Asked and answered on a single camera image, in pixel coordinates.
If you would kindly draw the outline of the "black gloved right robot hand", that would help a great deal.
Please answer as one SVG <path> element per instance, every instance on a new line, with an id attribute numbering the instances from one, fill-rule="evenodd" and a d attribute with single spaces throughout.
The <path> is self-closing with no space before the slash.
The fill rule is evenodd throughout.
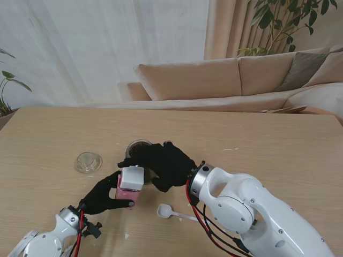
<path id="1" fill-rule="evenodd" d="M 197 167 L 190 157 L 170 141 L 140 146 L 130 157 L 117 164 L 119 168 L 135 165 L 148 168 L 156 174 L 151 182 L 161 192 L 168 192 L 173 186 L 185 185 L 188 176 Z"/>

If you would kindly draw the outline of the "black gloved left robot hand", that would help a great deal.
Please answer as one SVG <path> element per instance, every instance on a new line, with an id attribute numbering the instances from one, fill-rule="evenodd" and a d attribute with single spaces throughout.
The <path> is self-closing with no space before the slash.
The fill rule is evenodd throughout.
<path id="1" fill-rule="evenodd" d="M 112 199 L 109 197 L 110 190 L 117 189 L 118 177 L 121 171 L 116 171 L 110 176 L 97 182 L 91 191 L 80 200 L 78 208 L 84 214 L 96 215 L 106 210 L 134 207 L 134 201 L 130 199 Z"/>

